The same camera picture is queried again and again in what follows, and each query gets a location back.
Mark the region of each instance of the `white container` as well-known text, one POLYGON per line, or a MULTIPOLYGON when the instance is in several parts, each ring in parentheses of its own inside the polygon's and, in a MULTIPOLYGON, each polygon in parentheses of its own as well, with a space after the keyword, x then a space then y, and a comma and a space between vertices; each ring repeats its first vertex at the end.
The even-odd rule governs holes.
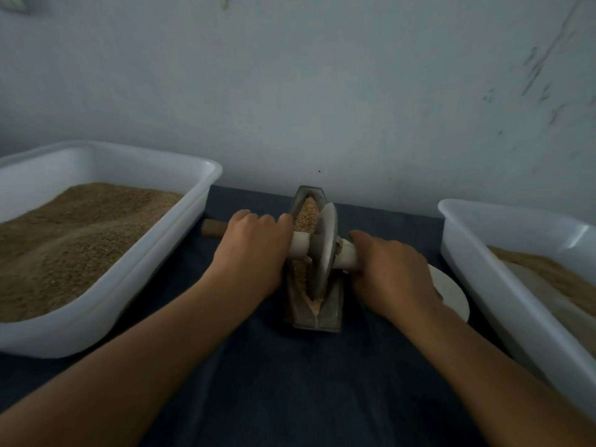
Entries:
POLYGON ((184 194, 98 281, 68 305, 0 323, 0 351, 35 358, 77 353, 104 337, 126 305, 203 214, 222 173, 214 161, 95 141, 70 141, 0 158, 0 222, 73 185, 106 182, 184 194))
POLYGON ((443 200, 441 253, 520 364, 596 420, 596 360, 486 245, 545 255, 596 285, 596 228, 543 210, 443 200))

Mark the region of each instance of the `person's left hand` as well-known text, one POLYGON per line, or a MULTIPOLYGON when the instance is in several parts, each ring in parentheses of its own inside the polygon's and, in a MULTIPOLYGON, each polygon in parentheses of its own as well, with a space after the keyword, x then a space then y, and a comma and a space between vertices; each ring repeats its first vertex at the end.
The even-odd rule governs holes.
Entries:
POLYGON ((255 298, 258 305, 281 282, 293 234, 294 221, 288 213, 276 223, 271 215, 258 217, 240 210, 230 219, 205 274, 219 276, 243 297, 255 298))

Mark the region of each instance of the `hand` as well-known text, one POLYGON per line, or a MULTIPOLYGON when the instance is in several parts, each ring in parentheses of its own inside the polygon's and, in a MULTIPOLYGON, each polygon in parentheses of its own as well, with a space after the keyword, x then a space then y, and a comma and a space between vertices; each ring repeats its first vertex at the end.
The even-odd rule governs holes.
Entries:
POLYGON ((352 275, 354 291, 373 312, 404 330, 440 305, 428 263, 416 249, 362 231, 350 236, 362 270, 352 275))
POLYGON ((271 215, 259 218, 250 210, 240 210, 230 219, 205 274, 234 286, 236 293, 257 307, 281 282, 293 234, 294 221, 288 213, 276 223, 271 215))

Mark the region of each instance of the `dark blue tablecloth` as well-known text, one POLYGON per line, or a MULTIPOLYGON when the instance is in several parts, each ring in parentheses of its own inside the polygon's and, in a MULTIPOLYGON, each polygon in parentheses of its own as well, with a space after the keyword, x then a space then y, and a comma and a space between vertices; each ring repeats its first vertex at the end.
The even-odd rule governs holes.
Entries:
MULTIPOLYGON (((290 197, 212 187, 205 215, 239 209, 279 216, 290 197)), ((351 229, 414 246, 454 278, 439 255, 443 220, 337 205, 351 229)), ((201 277, 218 242, 200 221, 104 341, 158 310, 201 277)), ((201 363, 163 408, 144 446, 481 445, 449 385, 391 324, 346 285, 340 334, 296 330, 282 320, 283 286, 201 363)), ((470 325, 502 348, 470 300, 470 325)), ((90 350, 41 360, 0 354, 0 411, 90 350)))

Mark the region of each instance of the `gray wall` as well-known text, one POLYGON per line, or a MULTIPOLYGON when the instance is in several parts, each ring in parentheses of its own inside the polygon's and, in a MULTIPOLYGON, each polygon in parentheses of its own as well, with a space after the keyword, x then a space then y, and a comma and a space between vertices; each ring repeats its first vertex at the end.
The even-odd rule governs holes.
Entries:
POLYGON ((596 0, 576 2, 29 0, 0 12, 0 152, 97 139, 212 158, 234 187, 596 222, 596 0))

